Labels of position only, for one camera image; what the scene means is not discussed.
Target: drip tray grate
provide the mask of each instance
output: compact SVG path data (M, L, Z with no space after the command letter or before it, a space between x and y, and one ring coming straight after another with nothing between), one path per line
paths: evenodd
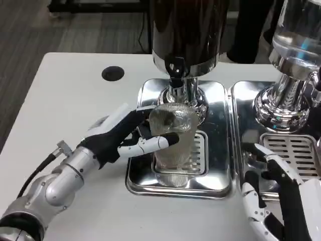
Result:
M156 158L152 162L152 170L162 174L188 174L203 175L208 169L208 140L207 135L202 131L197 131L194 138L191 156L186 163L175 169L162 169L157 166Z
M282 157L303 180L320 177L316 142L311 136L263 134L263 145Z

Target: person's leg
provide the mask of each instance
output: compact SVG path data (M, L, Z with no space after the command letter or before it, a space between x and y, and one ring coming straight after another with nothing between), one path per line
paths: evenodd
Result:
M270 29L267 30L265 33L263 33L265 40L269 44L272 43L273 35L276 30L277 22L279 21L279 17L280 17L281 11L282 11L283 3L284 3L284 0L276 0Z
M234 45L227 57L242 64L252 64L258 51L259 39L273 0L240 0Z

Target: drink dispenser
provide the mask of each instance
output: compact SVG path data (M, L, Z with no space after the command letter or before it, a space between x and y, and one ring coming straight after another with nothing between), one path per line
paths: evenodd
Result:
M285 1L270 55L283 75L255 100L258 121L271 131L292 133L305 125L310 105L303 94L309 83L312 105L319 105L320 38L321 1Z
M157 0L154 4L153 58L170 75L162 102L183 102L204 120L206 106L199 100L197 77L218 61L228 1Z
M132 158L126 179L131 192L223 198L232 191L226 91L218 79L199 79L218 62L227 8L226 0L154 1L153 60L169 77L147 80L137 107L187 105L197 113L198 126L190 154L179 165L174 165L174 158L160 161L157 155ZM183 110L175 113L181 115Z
M239 184L244 173L267 166L243 148L259 143L283 158L304 180L321 177L321 1L285 0L273 37L275 82L240 81L229 90L233 152ZM260 178L265 200L278 199L276 182Z

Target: metal base plate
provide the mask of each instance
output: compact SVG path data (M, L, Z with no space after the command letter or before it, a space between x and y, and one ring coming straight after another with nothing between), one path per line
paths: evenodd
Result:
M309 118L305 126L299 131L292 133L295 136L286 134L282 134L279 136L275 133L272 134L268 131L268 129L260 125L256 120L254 111L254 98L260 90L273 84L274 82L240 81L229 89L229 107L231 108L231 110L233 110L230 111L232 142L234 144L233 156L236 166L236 173L238 175L237 180L239 181L239 187L244 182L244 174L247 170L250 169L256 171L257 173L261 173L264 169L264 166L258 167L253 165L253 163L255 163L255 157L248 155L248 153L242 150L242 141L258 143L260 142L261 137L261 144L264 144L266 147L273 149L278 154L283 154L284 158L291 163L297 164L297 162L300 162L300 160L296 160L298 156L305 156L294 155L293 157L293 153L295 153L294 151L298 151L299 149L292 149L293 146L290 144L286 144L287 152L282 151L282 148L271 148L270 144L275 143L270 143L269 139L266 138L268 138L270 135L273 135L274 137L278 136L278 138L282 137L285 142L289 143L292 143L291 140L293 141L295 140L295 138L299 138L297 140L306 141L307 143L309 143L308 151L310 151L311 153L306 154L313 154L312 158L314 161L311 165L313 165L315 168L319 166L319 158L317 158L318 147L317 145L315 145L315 141L319 140L319 138L321 137L321 128L318 124L319 120L321 119L321 109L318 108L310 110ZM310 96L310 92L311 88L307 88L305 96L307 97L308 101L310 101L308 98L308 96ZM278 200L277 184L274 181L267 181L261 178L259 186L263 199Z
M160 93L168 84L167 79L148 80L140 89L138 107L156 105ZM225 89L217 82L201 80L199 89L204 93L209 106L207 116L198 126L196 134L201 139L200 143L196 143L202 151L196 153L200 158L199 162L192 161L177 170L159 170L155 166L153 154L131 158L128 162L126 186L132 193L211 199L224 198L231 193L234 177L231 172L233 162L229 150Z

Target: glass cup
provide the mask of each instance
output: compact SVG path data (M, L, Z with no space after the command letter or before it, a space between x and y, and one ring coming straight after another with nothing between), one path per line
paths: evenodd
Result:
M180 137L177 144L155 152L158 167L177 168L188 161L199 123L191 107L180 103L159 105L150 113L149 123L153 136L174 132Z

